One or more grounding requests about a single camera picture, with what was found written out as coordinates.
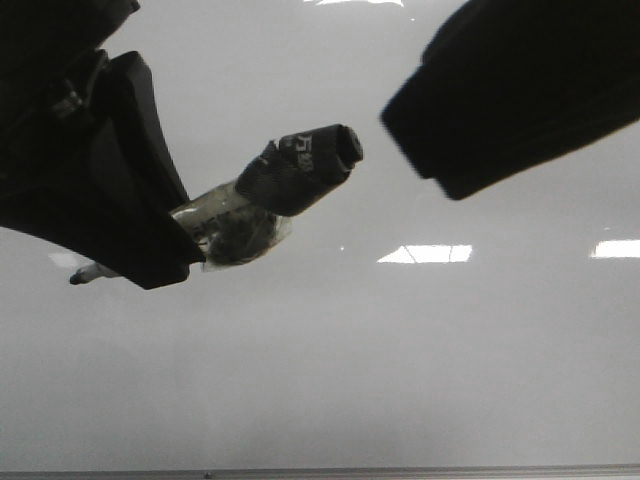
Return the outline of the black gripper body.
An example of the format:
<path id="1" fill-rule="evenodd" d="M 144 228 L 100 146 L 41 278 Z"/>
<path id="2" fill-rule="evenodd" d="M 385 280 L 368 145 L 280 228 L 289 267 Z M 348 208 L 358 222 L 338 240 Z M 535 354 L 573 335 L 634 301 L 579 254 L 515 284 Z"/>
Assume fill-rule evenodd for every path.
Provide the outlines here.
<path id="1" fill-rule="evenodd" d="M 112 70 L 102 45 L 139 8 L 136 1 L 2 2 L 2 169 L 96 134 Z"/>

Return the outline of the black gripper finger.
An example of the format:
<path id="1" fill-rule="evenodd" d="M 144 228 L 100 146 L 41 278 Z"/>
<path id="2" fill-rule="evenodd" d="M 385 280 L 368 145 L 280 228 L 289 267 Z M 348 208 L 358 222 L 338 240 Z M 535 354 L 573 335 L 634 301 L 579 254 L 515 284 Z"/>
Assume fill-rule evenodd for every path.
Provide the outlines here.
<path id="1" fill-rule="evenodd" d="M 381 119 L 455 200 L 639 119 L 635 1 L 468 1 Z"/>
<path id="2" fill-rule="evenodd" d="M 202 255 L 171 211 L 188 199 L 137 52 L 85 54 L 1 136 L 1 224 L 150 290 Z"/>

